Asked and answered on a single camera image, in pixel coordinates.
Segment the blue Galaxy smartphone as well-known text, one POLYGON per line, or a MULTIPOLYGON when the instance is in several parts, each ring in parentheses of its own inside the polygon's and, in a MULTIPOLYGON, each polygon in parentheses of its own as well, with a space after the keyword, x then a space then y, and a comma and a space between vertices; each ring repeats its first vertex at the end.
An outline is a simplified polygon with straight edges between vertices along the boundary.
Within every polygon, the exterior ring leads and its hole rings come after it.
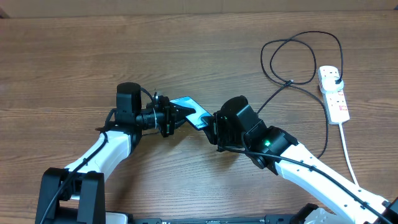
POLYGON ((170 102, 175 105, 182 106, 184 108, 190 108, 195 110, 194 113, 186 115, 185 118, 196 130, 199 131, 205 129, 208 126, 208 123, 206 123, 203 118, 210 117, 211 114, 209 114, 209 112, 207 112, 201 105, 199 105, 191 97, 184 96, 181 98, 171 100, 170 102))

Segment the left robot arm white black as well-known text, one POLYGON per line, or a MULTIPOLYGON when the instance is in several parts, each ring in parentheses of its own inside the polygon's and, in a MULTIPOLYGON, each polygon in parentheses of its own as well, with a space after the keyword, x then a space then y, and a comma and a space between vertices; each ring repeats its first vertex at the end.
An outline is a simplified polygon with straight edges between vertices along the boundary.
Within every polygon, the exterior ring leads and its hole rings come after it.
POLYGON ((106 180, 132 155, 145 130, 154 129, 166 138, 195 113, 166 96, 152 96, 142 108, 145 92, 137 83, 119 84, 116 107, 106 117, 95 144, 63 169, 51 167, 44 172, 36 223, 133 223, 132 215, 106 211, 106 180))

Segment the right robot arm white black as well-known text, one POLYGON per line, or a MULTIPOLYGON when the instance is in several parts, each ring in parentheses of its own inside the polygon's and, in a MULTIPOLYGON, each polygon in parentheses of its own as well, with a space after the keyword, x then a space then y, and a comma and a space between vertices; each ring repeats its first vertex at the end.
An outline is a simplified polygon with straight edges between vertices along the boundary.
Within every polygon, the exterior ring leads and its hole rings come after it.
POLYGON ((266 126, 246 97, 228 100, 201 120, 218 151, 247 155, 258 168, 295 183, 329 208, 326 212, 309 203, 291 223, 397 223, 396 201, 389 202, 350 182, 288 132, 266 126))

